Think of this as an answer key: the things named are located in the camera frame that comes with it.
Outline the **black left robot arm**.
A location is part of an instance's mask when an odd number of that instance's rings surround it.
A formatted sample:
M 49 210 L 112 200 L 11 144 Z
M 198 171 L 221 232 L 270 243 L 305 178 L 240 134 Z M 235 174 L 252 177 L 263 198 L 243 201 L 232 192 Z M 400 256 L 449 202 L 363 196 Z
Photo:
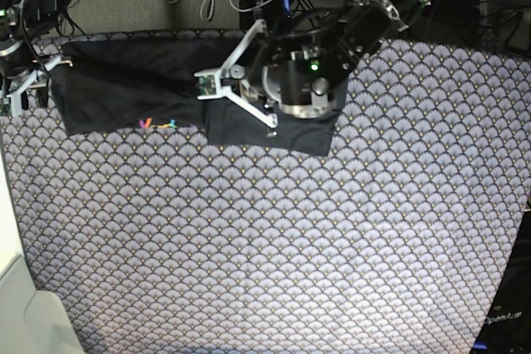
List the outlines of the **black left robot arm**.
M 389 32 L 404 32 L 432 0 L 343 0 L 294 14 L 275 0 L 251 8 L 254 23 L 223 63 L 196 72 L 200 101 L 227 100 L 268 129 L 280 114 L 317 119 L 339 85 Z

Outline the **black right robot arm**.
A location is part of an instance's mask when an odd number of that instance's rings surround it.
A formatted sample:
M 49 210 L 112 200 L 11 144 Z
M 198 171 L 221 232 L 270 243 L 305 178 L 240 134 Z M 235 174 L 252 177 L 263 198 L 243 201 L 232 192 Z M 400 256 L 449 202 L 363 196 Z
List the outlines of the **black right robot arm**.
M 12 117 L 28 109 L 28 92 L 35 90 L 47 106 L 51 73 L 71 66 L 64 56 L 43 56 L 34 41 L 59 25 L 72 0 L 1 0 L 1 115 Z

